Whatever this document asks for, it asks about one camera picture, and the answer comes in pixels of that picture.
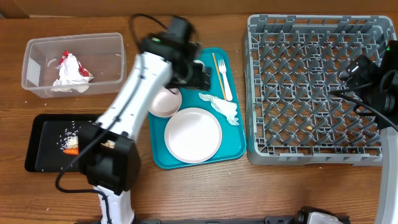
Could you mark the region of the orange carrot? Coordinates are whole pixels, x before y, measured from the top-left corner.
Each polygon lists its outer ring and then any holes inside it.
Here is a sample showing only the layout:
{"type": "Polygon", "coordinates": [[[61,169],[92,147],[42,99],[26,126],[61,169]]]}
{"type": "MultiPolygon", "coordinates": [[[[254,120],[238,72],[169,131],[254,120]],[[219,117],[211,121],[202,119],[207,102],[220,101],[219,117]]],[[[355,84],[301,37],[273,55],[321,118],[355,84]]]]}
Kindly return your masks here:
{"type": "Polygon", "coordinates": [[[79,155],[79,149],[78,149],[78,148],[68,148],[68,149],[64,149],[63,152],[64,152],[65,154],[74,155],[74,156],[79,155]]]}

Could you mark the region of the red snack wrapper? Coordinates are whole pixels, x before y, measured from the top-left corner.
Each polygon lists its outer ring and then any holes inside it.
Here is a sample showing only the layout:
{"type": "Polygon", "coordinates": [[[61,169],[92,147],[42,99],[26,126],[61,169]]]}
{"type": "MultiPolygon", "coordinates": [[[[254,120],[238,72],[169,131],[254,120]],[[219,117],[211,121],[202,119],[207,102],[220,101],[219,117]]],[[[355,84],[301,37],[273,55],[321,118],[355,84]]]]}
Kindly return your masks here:
{"type": "Polygon", "coordinates": [[[58,70],[60,77],[73,76],[93,78],[93,75],[81,65],[80,61],[67,50],[64,51],[59,60],[58,70]]]}

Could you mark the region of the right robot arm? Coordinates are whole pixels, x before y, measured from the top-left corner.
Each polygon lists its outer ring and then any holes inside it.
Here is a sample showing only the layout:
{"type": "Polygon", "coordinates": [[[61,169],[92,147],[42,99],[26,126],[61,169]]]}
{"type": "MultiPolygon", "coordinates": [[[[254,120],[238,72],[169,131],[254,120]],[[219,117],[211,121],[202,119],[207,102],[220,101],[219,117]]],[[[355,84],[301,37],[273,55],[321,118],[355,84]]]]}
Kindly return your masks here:
{"type": "Polygon", "coordinates": [[[382,179],[375,223],[397,224],[397,41],[391,40],[377,65],[360,55],[339,75],[347,88],[331,94],[356,104],[358,116],[373,116],[380,130],[382,179]]]}

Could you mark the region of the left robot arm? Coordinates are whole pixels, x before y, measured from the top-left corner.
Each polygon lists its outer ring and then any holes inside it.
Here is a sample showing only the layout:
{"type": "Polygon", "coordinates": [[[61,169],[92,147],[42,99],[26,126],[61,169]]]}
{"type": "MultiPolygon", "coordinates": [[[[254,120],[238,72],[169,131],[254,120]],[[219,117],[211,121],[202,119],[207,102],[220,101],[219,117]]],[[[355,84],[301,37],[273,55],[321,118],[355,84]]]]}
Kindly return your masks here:
{"type": "Polygon", "coordinates": [[[139,53],[111,106],[95,121],[80,128],[80,172],[100,199],[102,223],[133,223],[130,189],[141,166],[136,141],[148,110],[165,88],[210,89],[210,70],[194,62],[200,43],[183,17],[173,16],[163,32],[135,41],[139,53]]]}

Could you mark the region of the pink bowl with crumbs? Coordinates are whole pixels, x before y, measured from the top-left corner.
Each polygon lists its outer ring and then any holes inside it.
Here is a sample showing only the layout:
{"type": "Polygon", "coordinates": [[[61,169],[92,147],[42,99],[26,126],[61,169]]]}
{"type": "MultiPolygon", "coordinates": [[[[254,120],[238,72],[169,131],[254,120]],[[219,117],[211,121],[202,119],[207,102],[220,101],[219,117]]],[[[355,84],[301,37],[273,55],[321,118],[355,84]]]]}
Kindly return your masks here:
{"type": "Polygon", "coordinates": [[[179,110],[181,104],[182,95],[178,88],[162,87],[153,99],[149,112],[160,118],[169,118],[179,110]]]}

